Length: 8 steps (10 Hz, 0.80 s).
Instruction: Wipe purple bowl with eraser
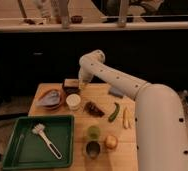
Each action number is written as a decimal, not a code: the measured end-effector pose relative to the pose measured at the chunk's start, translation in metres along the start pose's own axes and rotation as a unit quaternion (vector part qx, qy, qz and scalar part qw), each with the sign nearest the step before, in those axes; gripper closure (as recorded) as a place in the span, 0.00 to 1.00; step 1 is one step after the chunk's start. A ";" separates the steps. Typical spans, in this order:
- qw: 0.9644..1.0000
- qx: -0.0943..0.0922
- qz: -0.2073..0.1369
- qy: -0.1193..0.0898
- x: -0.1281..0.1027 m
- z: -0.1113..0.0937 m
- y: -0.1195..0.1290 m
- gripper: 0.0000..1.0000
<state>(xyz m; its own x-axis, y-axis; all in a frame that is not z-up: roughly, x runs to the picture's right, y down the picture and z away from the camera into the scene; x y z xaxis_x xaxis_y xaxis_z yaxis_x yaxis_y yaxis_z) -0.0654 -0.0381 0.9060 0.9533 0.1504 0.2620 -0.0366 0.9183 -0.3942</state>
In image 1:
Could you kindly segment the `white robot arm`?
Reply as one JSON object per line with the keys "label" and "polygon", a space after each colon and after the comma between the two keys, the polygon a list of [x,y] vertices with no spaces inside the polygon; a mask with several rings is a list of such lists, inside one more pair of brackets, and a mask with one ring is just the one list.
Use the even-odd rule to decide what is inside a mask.
{"label": "white robot arm", "polygon": [[188,137],[178,94],[104,64],[105,54],[94,50],[79,60],[79,81],[94,76],[135,101],[139,171],[188,171]]}

